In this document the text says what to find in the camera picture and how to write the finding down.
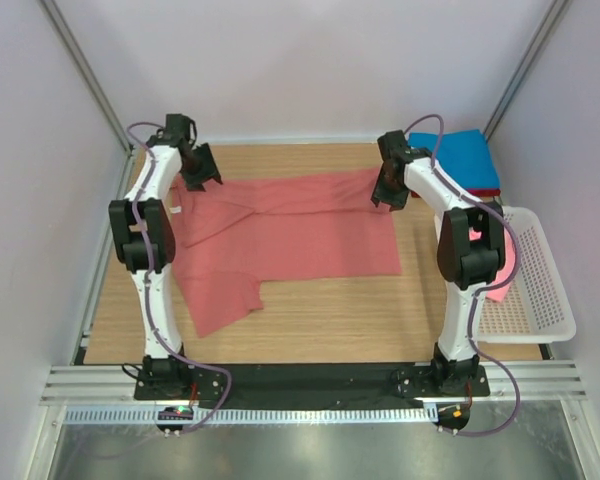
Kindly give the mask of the salmon pink t-shirt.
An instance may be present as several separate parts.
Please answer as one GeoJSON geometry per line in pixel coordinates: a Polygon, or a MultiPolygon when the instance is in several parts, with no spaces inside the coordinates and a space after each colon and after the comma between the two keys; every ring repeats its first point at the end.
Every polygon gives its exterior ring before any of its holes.
{"type": "Polygon", "coordinates": [[[269,281],[399,275],[391,213],[371,194],[372,169],[170,189],[172,272],[196,333],[263,309],[269,281]]]}

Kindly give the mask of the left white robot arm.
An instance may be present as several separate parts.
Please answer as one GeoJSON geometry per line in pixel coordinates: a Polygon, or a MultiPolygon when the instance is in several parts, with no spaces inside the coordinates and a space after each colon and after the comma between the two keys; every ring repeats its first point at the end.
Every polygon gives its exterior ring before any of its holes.
{"type": "Polygon", "coordinates": [[[192,118],[170,113],[153,127],[147,140],[132,138],[145,154],[142,170],[125,196],[108,206],[115,254],[134,283],[144,324],[136,395],[218,400],[229,391],[230,373],[188,359],[176,325],[170,280],[176,239],[165,201],[176,179],[189,191],[202,191],[222,177],[192,118]]]}

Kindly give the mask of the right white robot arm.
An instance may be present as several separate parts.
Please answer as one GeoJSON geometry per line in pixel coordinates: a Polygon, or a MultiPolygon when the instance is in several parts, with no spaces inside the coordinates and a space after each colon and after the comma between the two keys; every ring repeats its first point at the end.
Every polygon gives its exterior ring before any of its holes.
{"type": "Polygon", "coordinates": [[[469,194],[432,152],[410,146],[402,131],[381,135],[377,144],[382,166],[372,203],[401,210],[415,192],[440,222],[436,261],[446,284],[446,311],[427,380],[439,394],[452,396],[478,376],[475,334],[486,293],[506,263],[506,222],[501,208],[469,194]]]}

